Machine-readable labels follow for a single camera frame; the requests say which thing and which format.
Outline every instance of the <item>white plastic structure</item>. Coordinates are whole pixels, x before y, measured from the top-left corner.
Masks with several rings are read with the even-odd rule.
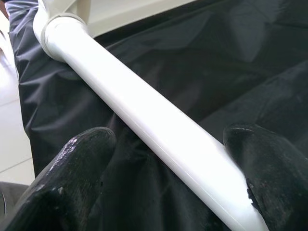
[[[232,231],[268,230],[221,143],[98,44],[83,20],[49,19],[40,4],[34,31],[50,57],[67,62]]]
[[[92,37],[195,0],[39,0],[48,18],[78,16]]]

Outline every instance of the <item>floor tile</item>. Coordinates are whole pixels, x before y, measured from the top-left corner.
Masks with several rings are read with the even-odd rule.
[[[31,158],[19,100],[0,106],[0,172]]]
[[[0,11],[0,30],[2,32],[9,32],[10,23],[9,20]]]
[[[0,66],[14,65],[14,54],[8,33],[0,31]]]
[[[30,185],[34,180],[32,158],[0,173],[0,181]]]
[[[0,106],[18,99],[18,79],[15,66],[0,66]]]

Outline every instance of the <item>white pipe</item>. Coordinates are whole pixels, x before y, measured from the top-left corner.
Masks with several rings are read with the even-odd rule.
[[[93,40],[85,25],[58,17],[44,38],[49,54],[67,62],[231,230],[268,230],[223,145]]]

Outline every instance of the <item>black plastic sheet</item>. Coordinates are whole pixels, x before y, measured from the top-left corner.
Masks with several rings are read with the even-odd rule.
[[[68,65],[44,53],[32,28],[37,2],[6,6],[36,175],[89,128],[117,136],[89,230],[225,230]],[[96,40],[221,142],[226,126],[247,122],[307,157],[307,12],[306,0],[199,0]]]

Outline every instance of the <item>black tarp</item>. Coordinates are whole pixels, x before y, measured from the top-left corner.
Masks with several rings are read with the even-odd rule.
[[[227,230],[68,65],[44,53],[32,28],[37,2],[6,6],[36,175],[89,128],[117,136],[89,230]],[[96,40],[219,141],[230,124],[258,124],[306,158],[307,12],[307,0],[199,0]]]

